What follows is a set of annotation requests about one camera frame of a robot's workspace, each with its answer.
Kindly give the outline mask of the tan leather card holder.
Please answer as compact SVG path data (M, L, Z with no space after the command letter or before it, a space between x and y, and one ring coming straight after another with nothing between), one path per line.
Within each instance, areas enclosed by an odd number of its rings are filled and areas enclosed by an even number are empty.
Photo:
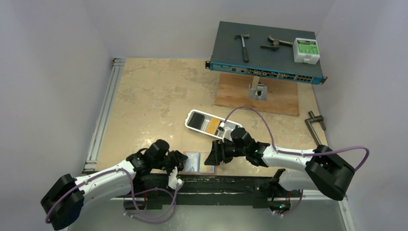
M203 152L184 152L184 155L188 157L185 161L183 174L189 175L216 175L217 169L215 166L205 165L205 160L208 158L209 153Z

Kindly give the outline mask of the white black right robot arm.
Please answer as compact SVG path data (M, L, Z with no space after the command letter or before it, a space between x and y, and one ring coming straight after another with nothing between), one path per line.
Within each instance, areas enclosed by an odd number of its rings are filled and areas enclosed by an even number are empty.
M229 163L235 157L245 157L254 166L282 167L295 172L283 172L270 183L271 192L281 196L293 190L318 190L323 195L341 201L356 172L337 153L324 154L332 150L325 145L316 149L296 150L273 148L271 144L255 141L244 128L236 128L230 138L212 142L206 166Z

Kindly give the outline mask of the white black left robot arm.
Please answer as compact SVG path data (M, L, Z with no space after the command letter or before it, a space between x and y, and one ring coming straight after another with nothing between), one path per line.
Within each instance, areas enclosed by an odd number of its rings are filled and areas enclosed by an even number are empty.
M177 175L184 169L187 160L188 157L180 151L170 151L165 140L157 140L149 148L142 148L105 170L76 178L65 174L40 201L46 213L45 223L51 224L56 231L62 230L74 223L83 209L128 194L135 209L140 210L136 197L150 192L143 189L141 178L153 169L167 172L167 185L172 192L161 191L171 197L170 205L175 207L177 192L183 185Z

